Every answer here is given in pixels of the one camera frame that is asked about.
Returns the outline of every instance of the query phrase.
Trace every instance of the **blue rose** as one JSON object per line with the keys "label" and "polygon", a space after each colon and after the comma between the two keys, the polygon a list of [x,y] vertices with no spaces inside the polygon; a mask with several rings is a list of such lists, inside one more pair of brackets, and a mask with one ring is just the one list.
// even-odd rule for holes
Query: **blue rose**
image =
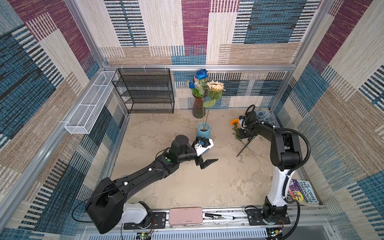
{"label": "blue rose", "polygon": [[204,79],[208,77],[208,73],[205,69],[201,69],[200,71],[196,72],[196,78],[197,79]]}
{"label": "blue rose", "polygon": [[268,117],[268,114],[263,110],[258,110],[257,111],[257,117],[259,119],[266,119]]}

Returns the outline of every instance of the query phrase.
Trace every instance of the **book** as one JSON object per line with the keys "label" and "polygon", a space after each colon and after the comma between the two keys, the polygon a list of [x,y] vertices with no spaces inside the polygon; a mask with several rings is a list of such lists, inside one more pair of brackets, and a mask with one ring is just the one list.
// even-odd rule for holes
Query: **book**
{"label": "book", "polygon": [[293,199],[298,201],[319,203],[309,181],[291,179],[288,192]]}

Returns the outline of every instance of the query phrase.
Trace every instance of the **pink pencil case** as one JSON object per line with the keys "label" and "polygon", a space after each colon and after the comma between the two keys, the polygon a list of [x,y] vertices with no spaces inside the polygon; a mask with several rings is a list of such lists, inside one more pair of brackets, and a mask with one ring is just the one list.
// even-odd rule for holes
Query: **pink pencil case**
{"label": "pink pencil case", "polygon": [[169,225],[193,225],[203,222],[201,207],[184,207],[169,211]]}

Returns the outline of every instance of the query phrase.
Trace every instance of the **beige floor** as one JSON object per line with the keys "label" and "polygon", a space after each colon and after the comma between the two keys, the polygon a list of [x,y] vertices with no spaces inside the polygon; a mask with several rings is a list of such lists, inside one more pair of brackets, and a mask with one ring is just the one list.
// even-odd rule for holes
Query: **beige floor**
{"label": "beige floor", "polygon": [[[157,181],[130,198],[144,201],[150,208],[214,207],[261,205],[272,181],[270,143],[257,136],[248,150],[236,157],[243,144],[234,138],[229,121],[243,115],[245,109],[213,109],[209,113],[214,147],[203,159],[219,160],[201,170],[194,161],[183,162],[169,177]],[[191,110],[174,114],[132,114],[118,155],[112,178],[120,178],[150,164],[155,154],[170,147],[175,136],[183,134],[192,143],[201,119]]]}

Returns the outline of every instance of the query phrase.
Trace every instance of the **patterned wallpaper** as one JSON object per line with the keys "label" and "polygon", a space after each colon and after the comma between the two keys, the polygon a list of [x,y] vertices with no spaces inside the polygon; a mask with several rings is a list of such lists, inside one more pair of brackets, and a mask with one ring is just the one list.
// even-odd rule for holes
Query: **patterned wallpaper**
{"label": "patterned wallpaper", "polygon": [[336,0],[274,111],[344,239],[384,236],[384,1]]}
{"label": "patterned wallpaper", "polygon": [[[195,72],[171,72],[174,83],[175,108],[193,108],[194,97],[187,84]],[[242,108],[255,104],[267,108],[280,87],[286,72],[208,72],[208,81],[224,83],[226,91],[212,108]]]}
{"label": "patterned wallpaper", "polygon": [[79,0],[110,65],[290,64],[320,0]]}
{"label": "patterned wallpaper", "polygon": [[[90,134],[65,134],[0,239],[74,239],[72,211],[104,178],[124,120],[118,97],[110,94]],[[83,212],[77,208],[75,218]]]}
{"label": "patterned wallpaper", "polygon": [[0,200],[97,69],[63,0],[0,0]]}
{"label": "patterned wallpaper", "polygon": [[[0,200],[97,70],[64,0],[0,0]],[[122,120],[110,95],[89,135],[66,134],[0,239],[73,238],[71,210],[103,177]]]}

